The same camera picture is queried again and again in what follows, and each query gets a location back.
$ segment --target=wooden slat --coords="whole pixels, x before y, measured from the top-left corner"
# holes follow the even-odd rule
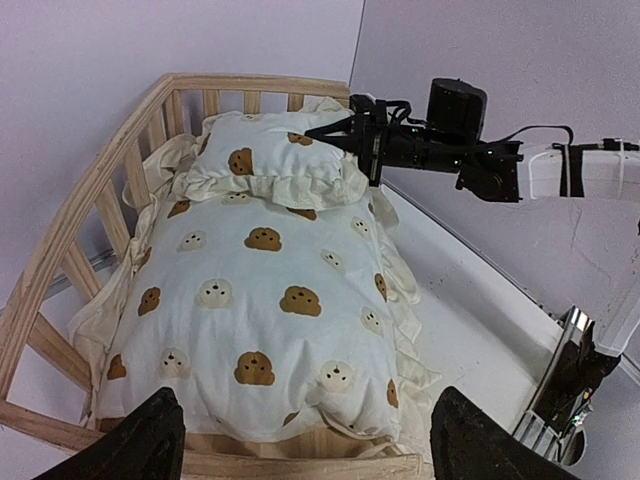
[[[91,392],[91,368],[49,321],[38,313],[27,345],[85,392]]]
[[[84,450],[103,436],[95,430],[47,417],[6,401],[0,401],[0,423],[71,454]]]
[[[144,176],[142,156],[140,155],[140,147],[137,141],[124,158],[124,169],[127,172],[127,179],[129,180],[129,190],[131,191],[133,206],[138,213],[140,213],[144,207],[151,203],[151,197],[149,196],[149,187],[147,186],[147,179]]]
[[[16,282],[0,318],[0,399],[9,394],[36,314],[69,245],[115,168],[173,89],[173,77],[164,76],[122,124],[64,201]]]
[[[385,478],[425,479],[422,457],[402,455],[369,459],[272,459],[185,451],[182,472],[212,479],[260,478],[281,480],[343,480]]]
[[[102,224],[109,236],[113,250],[116,252],[118,260],[122,261],[129,245],[129,231],[122,216],[116,189],[113,182],[109,180],[96,199],[96,207],[100,212]]]
[[[349,99],[349,85],[332,80],[271,75],[172,75],[180,90],[232,90],[236,92],[299,93],[314,97]]]
[[[164,104],[167,112],[167,130],[169,138],[184,133],[184,118],[182,116],[182,94],[174,90]]]
[[[202,102],[204,104],[204,116],[211,117],[220,113],[220,91],[203,90]]]
[[[90,302],[102,288],[102,283],[82,251],[78,240],[71,242],[67,254],[62,259],[61,267],[71,284],[76,287],[87,302]]]
[[[287,112],[297,112],[304,105],[304,95],[290,93],[287,99]]]
[[[260,113],[260,92],[244,92],[244,113]]]
[[[151,153],[153,153],[167,141],[167,135],[164,132],[162,109],[159,108],[154,114],[147,131],[149,133],[149,149]]]

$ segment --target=white wall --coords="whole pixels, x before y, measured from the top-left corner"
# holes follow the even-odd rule
[[[0,2],[0,308],[98,151],[167,72],[348,81],[362,0]],[[89,256],[108,244],[97,222]]]
[[[431,79],[462,78],[488,94],[484,139],[528,124],[567,123],[579,142],[637,140],[639,23],[640,3],[628,0],[369,0],[352,90],[409,99],[424,118]],[[523,138],[565,140],[549,131]],[[637,204],[487,204],[456,191],[454,176],[390,169],[384,175],[549,310],[564,313],[577,304],[606,321],[607,302],[637,256]]]

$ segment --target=ruffled pillow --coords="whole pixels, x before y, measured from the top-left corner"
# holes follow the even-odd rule
[[[316,211],[357,202],[368,184],[357,159],[304,135],[349,115],[327,98],[299,112],[210,117],[192,147],[196,161],[176,176],[173,192],[204,201],[250,191],[285,207]]]

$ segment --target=teddy bear print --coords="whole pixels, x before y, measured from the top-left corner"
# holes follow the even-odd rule
[[[169,215],[167,215],[167,218],[180,215],[181,213],[186,212],[190,208],[191,208],[191,200],[180,200],[173,205],[173,207],[171,208],[171,211],[169,212]]]
[[[233,290],[227,280],[207,280],[196,295],[196,305],[200,308],[231,308],[233,306]]]
[[[189,378],[189,358],[177,348],[165,348],[160,357],[159,373],[161,378]]]
[[[160,305],[160,289],[158,287],[147,288],[142,294],[140,305],[138,305],[138,316],[143,316],[152,312]]]
[[[382,321],[380,316],[369,307],[362,308],[360,321],[367,330],[370,330],[377,335],[382,335]]]
[[[322,312],[318,295],[306,287],[297,285],[285,290],[284,296],[280,299],[280,308],[283,312],[309,317],[319,317]]]
[[[147,249],[144,251],[144,254],[142,255],[142,257],[140,258],[140,261],[138,262],[138,271],[140,271],[140,269],[142,267],[144,267],[147,262],[149,261],[149,259],[151,258],[151,250],[153,247],[147,247]]]
[[[301,217],[304,217],[307,220],[311,220],[312,222],[315,222],[316,219],[318,218],[318,214],[316,213],[315,210],[299,210],[297,208],[289,208],[289,207],[287,207],[287,210],[289,210],[291,213],[295,213],[296,215],[300,215]]]
[[[115,380],[116,378],[124,378],[127,376],[127,368],[122,363],[122,355],[118,354],[111,359],[109,370],[107,371],[107,380]]]
[[[344,261],[337,253],[330,250],[320,250],[320,256],[325,262],[335,268],[342,275],[347,273],[347,270],[344,266]]]
[[[253,175],[253,155],[250,148],[235,150],[229,155],[229,168],[234,175]]]
[[[222,205],[247,205],[251,203],[251,197],[241,192],[230,193],[225,195],[220,203]]]
[[[256,250],[267,250],[269,252],[279,252],[282,248],[280,234],[273,228],[259,227],[251,230],[251,233],[244,239],[247,248]]]
[[[384,301],[386,302],[387,301],[387,284],[384,281],[384,277],[382,276],[381,273],[376,273],[374,280],[376,282],[376,288],[378,289],[378,291],[380,292],[380,295],[382,295],[382,298],[384,298]]]
[[[271,360],[262,352],[246,352],[240,355],[233,376],[243,385],[273,385],[276,381]]]
[[[394,408],[398,408],[398,391],[396,390],[396,384],[393,380],[389,380],[387,384],[387,402]]]
[[[289,423],[293,421],[294,418],[298,416],[300,412],[292,412],[284,418],[284,422],[282,422],[282,426],[286,427]]]
[[[369,240],[371,238],[371,229],[369,228],[369,225],[367,225],[367,223],[360,217],[353,217],[353,220],[351,220],[351,228],[353,228],[356,233],[365,240]]]
[[[344,362],[331,360],[320,369],[320,384],[331,393],[346,393],[353,385],[355,372]]]
[[[202,145],[200,145],[200,150],[198,151],[198,155],[202,155],[202,152],[204,152],[205,148],[207,148],[207,144],[209,143],[210,137],[211,137],[211,132],[207,133],[207,136],[204,137]]]
[[[207,234],[202,230],[187,233],[178,245],[179,252],[193,252],[200,250],[207,244]]]
[[[298,143],[300,145],[302,145],[303,147],[308,147],[309,145],[311,145],[313,143],[313,139],[310,137],[307,137],[306,135],[300,135],[298,133],[293,133],[293,132],[288,132],[287,133],[287,138],[289,139],[289,141],[291,143]]]

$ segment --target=brown teddy bear face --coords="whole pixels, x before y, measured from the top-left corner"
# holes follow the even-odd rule
[[[291,421],[298,416],[300,412],[292,412],[284,418],[284,422],[282,422],[282,426],[286,427],[287,424],[291,423]]]
[[[140,299],[138,305],[138,315],[141,317],[145,313],[152,312],[160,305],[160,289],[158,287],[148,288]]]
[[[298,210],[297,208],[289,208],[287,207],[291,213],[295,213],[296,215],[300,215],[301,217],[306,218],[307,220],[311,220],[312,222],[318,218],[318,214],[315,210]]]
[[[202,152],[204,152],[205,148],[207,148],[210,137],[211,137],[211,132],[207,133],[207,136],[204,137],[204,140],[202,141],[202,145],[200,145],[200,150],[198,150],[198,155],[202,155]]]
[[[380,294],[382,295],[382,298],[384,298],[384,301],[387,301],[387,284],[384,281],[384,277],[382,276],[381,273],[376,273],[375,276],[375,281],[376,281],[376,287],[378,289],[378,291],[380,292]]]
[[[116,378],[124,378],[127,376],[127,369],[122,363],[122,355],[118,354],[111,359],[109,370],[107,371],[107,380],[115,380]]]
[[[191,208],[191,200],[180,200],[176,202],[167,218],[175,217],[176,215],[180,215],[181,213],[186,212]]]
[[[151,258],[151,250],[153,247],[147,247],[147,249],[144,251],[144,255],[142,255],[142,258],[140,259],[140,262],[138,263],[138,270],[141,269],[142,267],[144,267],[147,262],[149,261],[149,259]]]
[[[271,360],[262,352],[247,352],[238,358],[238,367],[233,372],[238,383],[243,385],[273,385],[276,375]]]
[[[313,139],[309,138],[305,135],[299,135],[297,133],[292,133],[289,132],[287,133],[287,138],[289,139],[289,141],[291,143],[298,143],[300,145],[302,145],[303,147],[308,147],[309,145],[311,145],[313,143]]]
[[[284,297],[280,299],[280,308],[283,312],[310,317],[319,317],[322,312],[318,295],[306,287],[297,285],[285,290]]]
[[[244,239],[247,248],[256,250],[267,250],[269,252],[279,252],[282,248],[280,234],[273,228],[259,227],[251,230],[251,233]]]
[[[234,175],[253,175],[253,155],[250,148],[235,150],[229,155],[229,168]]]
[[[393,380],[389,380],[387,384],[387,402],[394,408],[398,408],[398,392],[396,391],[396,384]]]

